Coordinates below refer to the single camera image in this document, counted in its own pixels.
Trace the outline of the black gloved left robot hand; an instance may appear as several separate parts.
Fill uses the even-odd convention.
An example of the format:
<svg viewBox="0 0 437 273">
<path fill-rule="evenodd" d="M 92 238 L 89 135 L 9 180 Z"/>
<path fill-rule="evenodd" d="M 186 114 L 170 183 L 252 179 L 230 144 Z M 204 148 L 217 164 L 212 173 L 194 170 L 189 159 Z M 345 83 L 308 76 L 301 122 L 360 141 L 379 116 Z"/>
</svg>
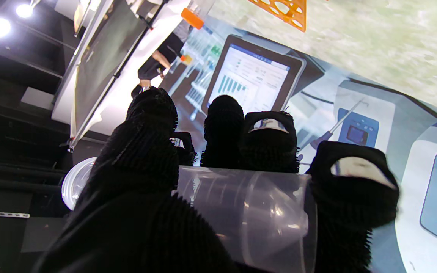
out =
<svg viewBox="0 0 437 273">
<path fill-rule="evenodd" d="M 198 171 L 162 88 L 132 92 L 61 235 L 35 273 L 368 273 L 371 235 L 393 222 L 385 154 L 323 141 L 299 175 L 293 117 L 209 106 Z"/>
</svg>

